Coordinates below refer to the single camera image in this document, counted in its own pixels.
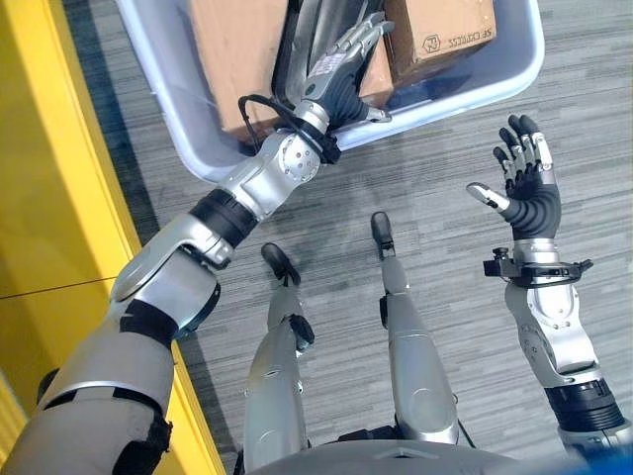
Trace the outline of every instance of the gray carpet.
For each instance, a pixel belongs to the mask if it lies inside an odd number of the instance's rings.
[[[187,211],[209,186],[180,163],[112,0],[64,2],[119,178],[143,239]],[[500,187],[491,156],[512,112],[532,115],[552,148],[563,197],[566,260],[595,262],[578,284],[582,319],[621,408],[633,415],[631,319],[631,61],[629,0],[541,0],[545,64],[520,95],[354,149],[296,192],[220,272],[223,296],[181,343],[192,380],[232,470],[242,389],[265,330],[272,286],[259,256],[278,242],[303,275],[316,344],[301,371],[308,433],[321,444],[389,424],[374,211],[389,213],[413,296],[433,331],[459,415],[483,449],[518,458],[563,452],[556,421],[516,340],[503,284],[481,261],[510,244],[501,219],[464,185]]]

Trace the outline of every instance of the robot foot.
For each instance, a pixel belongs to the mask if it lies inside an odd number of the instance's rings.
[[[288,285],[289,277],[295,286],[301,284],[301,275],[299,275],[299,272],[297,272],[297,269],[293,266],[290,258],[277,244],[266,242],[261,246],[261,256],[270,266],[275,277],[285,282],[284,285]]]
[[[372,236],[378,246],[381,260],[388,255],[396,255],[394,238],[392,237],[392,225],[389,222],[387,213],[379,211],[372,215]]]

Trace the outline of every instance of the robot forearm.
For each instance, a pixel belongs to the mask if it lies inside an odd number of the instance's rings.
[[[515,242],[514,260],[559,265],[552,239]],[[521,348],[545,389],[566,448],[591,457],[633,443],[633,430],[617,406],[591,341],[579,320],[576,287],[564,277],[536,277],[524,288],[509,283],[505,301],[512,312]]]

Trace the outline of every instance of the black joint cover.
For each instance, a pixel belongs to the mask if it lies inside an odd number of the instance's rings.
[[[380,299],[380,321],[383,324],[383,328],[387,329],[388,318],[387,318],[387,296]]]
[[[178,332],[176,323],[162,310],[143,300],[134,299],[119,321],[121,333],[138,333],[158,341],[171,350],[171,340]]]
[[[561,197],[556,185],[540,185],[529,201],[510,200],[501,213],[515,240],[554,238],[561,223]]]
[[[216,188],[200,200],[190,213],[233,248],[257,226],[255,216],[221,188]]]
[[[603,379],[545,388],[545,394],[562,430],[592,432],[617,428],[625,422]]]
[[[290,316],[290,328],[297,338],[297,350],[304,351],[315,342],[315,333],[308,321],[301,315]]]

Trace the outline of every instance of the robotic hand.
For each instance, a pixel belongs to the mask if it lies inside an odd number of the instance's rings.
[[[380,36],[393,27],[373,14],[318,62],[291,131],[259,152],[162,229],[119,274],[103,324],[48,384],[3,474],[149,474],[168,447],[165,419],[170,343],[192,332],[220,297],[214,268],[337,151],[328,127],[385,119],[358,98],[352,80]]]
[[[494,156],[503,169],[506,197],[481,183],[467,191],[494,208],[512,226],[513,259],[494,249],[484,262],[486,275],[509,280],[505,302],[516,319],[519,342],[545,389],[566,448],[592,457],[612,447],[629,450],[633,430],[611,394],[593,346],[579,320],[573,282],[592,264],[560,262],[554,237],[561,221],[561,199],[552,156],[543,134],[527,116],[510,116]]]

